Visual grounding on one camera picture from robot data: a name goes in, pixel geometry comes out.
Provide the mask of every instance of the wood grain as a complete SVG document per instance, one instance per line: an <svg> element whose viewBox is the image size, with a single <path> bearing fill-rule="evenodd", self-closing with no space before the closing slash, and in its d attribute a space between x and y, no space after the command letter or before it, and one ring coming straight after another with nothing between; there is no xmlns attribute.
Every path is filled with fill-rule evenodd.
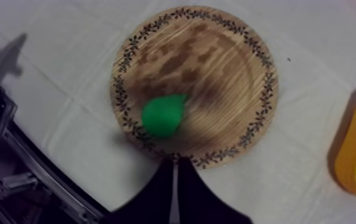
<svg viewBox="0 0 356 224"><path fill-rule="evenodd" d="M199 12L208 12L210 18ZM143 34L146 26L166 15L168 23ZM137 49L127 59L132 46ZM121 64L126 60L125 72ZM277 103L277 75L262 39L237 17L208 7L173 8L138 26L122 45L112 73L113 108L128 138L158 159L187 156L199 168L225 164L251 148L265 133ZM141 110L150 99L169 94L190 97L184 120L175 136L148 139L148 147L140 139L148 137L141 134ZM266 95L268 99L260 100ZM260 113L262 122L257 120ZM261 124L249 133L253 122ZM250 140L243 144L247 136ZM230 148L234 153L218 156Z"/></svg>

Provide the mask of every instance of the green object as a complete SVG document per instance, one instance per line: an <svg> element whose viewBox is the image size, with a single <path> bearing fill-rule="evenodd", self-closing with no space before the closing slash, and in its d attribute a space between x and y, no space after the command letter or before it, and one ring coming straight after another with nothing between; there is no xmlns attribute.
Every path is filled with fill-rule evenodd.
<svg viewBox="0 0 356 224"><path fill-rule="evenodd" d="M172 136L182 122L186 97L168 95L150 100L141 115L144 129L157 138Z"/></svg>

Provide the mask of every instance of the green ball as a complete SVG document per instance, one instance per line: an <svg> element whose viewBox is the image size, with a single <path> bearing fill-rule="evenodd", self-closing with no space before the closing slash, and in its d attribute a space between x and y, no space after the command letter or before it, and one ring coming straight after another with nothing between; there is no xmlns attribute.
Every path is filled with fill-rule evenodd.
<svg viewBox="0 0 356 224"><path fill-rule="evenodd" d="M185 95L168 95L151 99L143 108L143 128L157 138L171 137L182 122Z"/></svg>

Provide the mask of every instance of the white tablecloth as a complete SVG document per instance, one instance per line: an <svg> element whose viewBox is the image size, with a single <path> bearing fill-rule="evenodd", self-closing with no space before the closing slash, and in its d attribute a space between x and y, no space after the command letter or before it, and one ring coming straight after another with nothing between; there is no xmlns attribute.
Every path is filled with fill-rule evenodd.
<svg viewBox="0 0 356 224"><path fill-rule="evenodd" d="M110 67L135 26L194 4L252 26L280 86L265 137L235 162L200 171L204 181L255 223L356 223L356 197L327 165L356 90L356 0L0 0L0 81L18 105L17 124L103 206L127 202L157 164L120 132Z"/></svg>

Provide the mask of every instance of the round wooden plate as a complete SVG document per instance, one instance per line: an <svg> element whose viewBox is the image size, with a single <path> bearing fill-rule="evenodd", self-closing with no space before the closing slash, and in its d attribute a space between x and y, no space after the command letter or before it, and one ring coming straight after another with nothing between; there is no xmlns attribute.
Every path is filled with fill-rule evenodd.
<svg viewBox="0 0 356 224"><path fill-rule="evenodd" d="M205 169L259 141L277 104L268 48L246 23L209 7L163 11L138 26L113 66L111 98L128 138L156 159L190 157ZM141 125L154 97L187 94L177 134L159 140Z"/></svg>

